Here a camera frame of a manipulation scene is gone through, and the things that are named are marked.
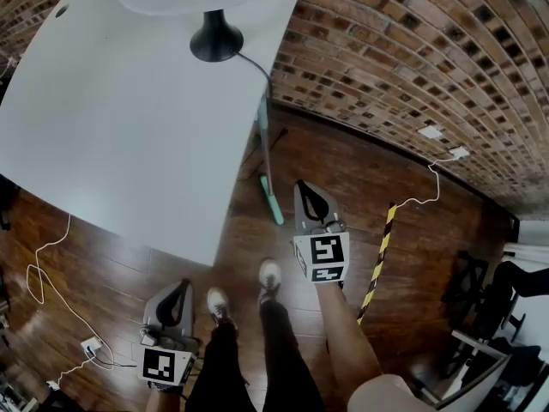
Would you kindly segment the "white power strip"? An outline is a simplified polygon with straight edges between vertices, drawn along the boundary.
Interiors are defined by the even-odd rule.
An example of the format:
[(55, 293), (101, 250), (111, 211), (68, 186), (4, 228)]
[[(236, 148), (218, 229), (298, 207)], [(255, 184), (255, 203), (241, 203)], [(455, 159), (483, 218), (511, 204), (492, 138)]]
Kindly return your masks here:
[(81, 348), (88, 359), (95, 357), (102, 346), (103, 342), (97, 336), (92, 336), (81, 342)]

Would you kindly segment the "white desk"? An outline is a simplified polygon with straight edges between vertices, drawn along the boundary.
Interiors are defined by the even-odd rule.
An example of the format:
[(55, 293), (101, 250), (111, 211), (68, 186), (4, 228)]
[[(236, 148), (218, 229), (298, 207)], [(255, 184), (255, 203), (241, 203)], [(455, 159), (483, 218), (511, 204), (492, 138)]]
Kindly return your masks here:
[(437, 412), (476, 412), (492, 388), (498, 382), (510, 362), (510, 355), (490, 347), (459, 330), (451, 335), (459, 343), (448, 360), (449, 371), (444, 379), (451, 379), (473, 369), (473, 376), (462, 381), (457, 391), (448, 389), (444, 396), (435, 402)]

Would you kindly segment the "person's right shoe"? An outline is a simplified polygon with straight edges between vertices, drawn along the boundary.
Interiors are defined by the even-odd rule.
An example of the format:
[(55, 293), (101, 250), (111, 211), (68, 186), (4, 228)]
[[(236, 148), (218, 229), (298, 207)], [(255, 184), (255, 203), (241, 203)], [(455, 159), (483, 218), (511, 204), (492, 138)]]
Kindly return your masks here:
[(280, 265), (274, 259), (267, 258), (262, 261), (259, 270), (259, 283), (261, 288), (258, 305), (260, 306), (268, 300), (276, 300), (282, 283), (282, 274)]

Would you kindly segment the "white square table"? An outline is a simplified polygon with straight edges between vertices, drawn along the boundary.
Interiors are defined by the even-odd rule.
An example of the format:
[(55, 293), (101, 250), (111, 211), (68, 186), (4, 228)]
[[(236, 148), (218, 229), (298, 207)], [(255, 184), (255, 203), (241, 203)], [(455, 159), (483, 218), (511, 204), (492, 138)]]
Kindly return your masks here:
[(296, 2), (230, 8), (243, 51), (211, 64), (189, 49), (198, 14), (61, 0), (0, 103), (0, 175), (96, 227), (212, 266)]

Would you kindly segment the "green broom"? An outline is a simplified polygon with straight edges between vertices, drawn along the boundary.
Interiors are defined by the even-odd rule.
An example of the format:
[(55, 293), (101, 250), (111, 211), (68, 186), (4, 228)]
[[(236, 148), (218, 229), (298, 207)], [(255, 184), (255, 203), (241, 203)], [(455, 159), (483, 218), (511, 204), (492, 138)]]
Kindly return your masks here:
[(256, 115), (256, 125), (259, 130), (261, 147), (262, 147), (262, 156), (263, 164), (265, 167), (265, 173), (261, 174), (259, 179), (262, 186), (262, 190), (267, 199), (267, 204), (271, 210), (272, 216), (274, 217), (274, 222), (281, 226), (284, 223), (284, 217), (281, 212), (280, 205), (275, 196), (272, 183), (272, 172), (270, 165), (270, 147), (269, 147), (269, 138), (268, 138), (268, 98), (266, 95), (262, 97), (261, 103), (257, 110)]

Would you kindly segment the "person's black trousers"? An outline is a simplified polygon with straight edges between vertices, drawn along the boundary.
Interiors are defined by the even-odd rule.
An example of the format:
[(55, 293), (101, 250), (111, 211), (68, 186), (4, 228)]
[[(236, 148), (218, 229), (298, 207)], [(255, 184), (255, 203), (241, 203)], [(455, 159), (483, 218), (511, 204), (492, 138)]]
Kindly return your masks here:
[[(262, 412), (326, 412), (322, 396), (299, 352), (286, 308), (275, 300), (260, 305), (268, 386)], [(257, 412), (238, 363), (238, 333), (223, 321), (211, 333), (202, 370), (185, 412)]]

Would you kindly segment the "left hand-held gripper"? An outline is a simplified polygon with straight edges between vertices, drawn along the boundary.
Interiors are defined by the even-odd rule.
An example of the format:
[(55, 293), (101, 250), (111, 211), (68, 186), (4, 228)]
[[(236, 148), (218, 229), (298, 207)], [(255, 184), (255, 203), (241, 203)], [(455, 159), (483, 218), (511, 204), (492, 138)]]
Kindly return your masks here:
[(184, 278), (160, 290), (145, 306), (145, 325), (178, 328), (173, 338), (164, 331), (142, 329), (136, 346), (137, 376), (154, 387), (183, 389), (196, 363), (201, 341), (194, 336), (194, 289)]

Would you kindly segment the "person's shoe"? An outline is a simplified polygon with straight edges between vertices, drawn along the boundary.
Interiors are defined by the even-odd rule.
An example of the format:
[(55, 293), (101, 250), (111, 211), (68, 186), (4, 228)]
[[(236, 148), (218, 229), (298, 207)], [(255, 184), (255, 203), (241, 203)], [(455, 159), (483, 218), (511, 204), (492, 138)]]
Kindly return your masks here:
[(229, 299), (221, 288), (212, 287), (208, 290), (207, 305), (216, 325), (233, 322), (229, 309)]
[(268, 300), (276, 300), (282, 283), (282, 274), (280, 265), (274, 259), (267, 258), (262, 261), (259, 270), (259, 283), (261, 288), (258, 305), (260, 306)]

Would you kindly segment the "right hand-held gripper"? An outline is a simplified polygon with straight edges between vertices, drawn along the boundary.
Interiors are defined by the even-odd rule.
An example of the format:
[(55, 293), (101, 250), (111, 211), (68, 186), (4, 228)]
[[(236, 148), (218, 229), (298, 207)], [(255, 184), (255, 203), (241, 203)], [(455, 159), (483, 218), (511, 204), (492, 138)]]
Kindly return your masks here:
[(349, 266), (350, 238), (344, 232), (338, 203), (319, 186), (298, 180), (293, 187), (293, 204), (299, 234), (293, 238), (294, 256), (305, 278), (309, 282), (343, 282)]

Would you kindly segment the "person's left forearm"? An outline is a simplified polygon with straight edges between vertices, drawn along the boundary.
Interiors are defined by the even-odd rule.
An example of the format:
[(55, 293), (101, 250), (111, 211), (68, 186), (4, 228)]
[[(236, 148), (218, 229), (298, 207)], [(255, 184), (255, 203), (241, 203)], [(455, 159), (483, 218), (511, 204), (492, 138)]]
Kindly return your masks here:
[(153, 387), (145, 412), (180, 412), (182, 393), (180, 387)]

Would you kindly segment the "black office chair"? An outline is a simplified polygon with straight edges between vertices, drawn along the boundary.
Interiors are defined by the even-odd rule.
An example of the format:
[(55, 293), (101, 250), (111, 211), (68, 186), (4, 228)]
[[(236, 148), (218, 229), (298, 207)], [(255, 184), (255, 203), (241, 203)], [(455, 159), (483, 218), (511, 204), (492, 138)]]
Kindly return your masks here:
[(549, 295), (549, 267), (528, 272), (512, 261), (500, 263), (492, 281), (484, 284), (489, 263), (472, 257), (467, 251), (458, 252), (462, 263), (441, 297), (449, 313), (449, 326), (457, 329), (464, 324), (470, 311), (476, 316), (471, 325), (473, 337), (490, 340), (510, 318), (514, 300), (523, 297)]

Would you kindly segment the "person's left shoe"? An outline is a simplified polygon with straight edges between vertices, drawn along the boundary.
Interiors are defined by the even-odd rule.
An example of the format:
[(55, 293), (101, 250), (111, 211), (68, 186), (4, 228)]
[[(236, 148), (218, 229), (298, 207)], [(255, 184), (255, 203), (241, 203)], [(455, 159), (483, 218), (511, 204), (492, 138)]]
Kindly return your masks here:
[(216, 325), (233, 322), (229, 309), (229, 299), (221, 288), (212, 287), (208, 290), (207, 305)]

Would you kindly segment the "person's right forearm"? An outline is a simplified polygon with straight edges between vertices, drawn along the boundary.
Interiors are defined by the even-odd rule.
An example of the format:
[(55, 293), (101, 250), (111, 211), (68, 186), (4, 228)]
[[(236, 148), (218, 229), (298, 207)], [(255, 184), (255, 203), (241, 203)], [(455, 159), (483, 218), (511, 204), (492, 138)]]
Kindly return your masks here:
[(345, 403), (367, 381), (382, 374), (377, 356), (335, 282), (316, 285), (336, 383)]

